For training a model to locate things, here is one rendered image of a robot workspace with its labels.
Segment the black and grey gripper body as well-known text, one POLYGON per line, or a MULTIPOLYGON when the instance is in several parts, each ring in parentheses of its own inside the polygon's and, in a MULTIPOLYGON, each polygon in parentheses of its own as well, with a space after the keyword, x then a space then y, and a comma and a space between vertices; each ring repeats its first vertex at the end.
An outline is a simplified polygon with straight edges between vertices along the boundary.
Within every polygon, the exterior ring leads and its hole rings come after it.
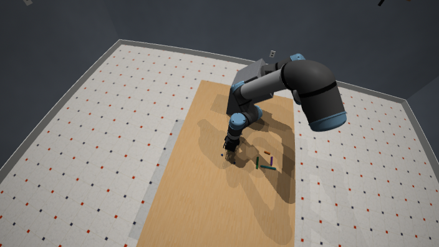
POLYGON ((236 139, 236 141, 235 141, 235 140, 232 140, 232 139, 230 139, 230 138, 227 136, 227 137, 226 137, 226 140, 225 140, 225 143, 224 143, 224 145, 223 145, 223 148, 224 148, 224 146, 225 146, 224 149, 227 149, 227 150, 229 150, 229 151, 234 152, 234 150, 236 149, 236 146, 237 146, 238 140, 239 140, 239 139, 236 139), (234 142, 234 141, 235 141, 235 142, 234 142), (231 144, 230 144, 230 143, 231 143, 231 144))

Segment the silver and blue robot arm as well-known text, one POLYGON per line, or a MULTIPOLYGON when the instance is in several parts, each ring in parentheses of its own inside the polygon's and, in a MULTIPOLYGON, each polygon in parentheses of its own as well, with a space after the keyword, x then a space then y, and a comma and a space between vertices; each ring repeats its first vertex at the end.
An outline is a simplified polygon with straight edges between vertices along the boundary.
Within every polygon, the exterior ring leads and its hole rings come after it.
POLYGON ((285 89, 290 90, 295 103, 301 105, 312 131, 325 132, 347 121, 332 71, 319 62, 295 54, 262 66, 260 78, 231 86, 242 113, 231 116, 227 136, 232 140, 239 139, 244 128, 262 117, 263 111, 258 105, 254 106, 252 98, 285 89))

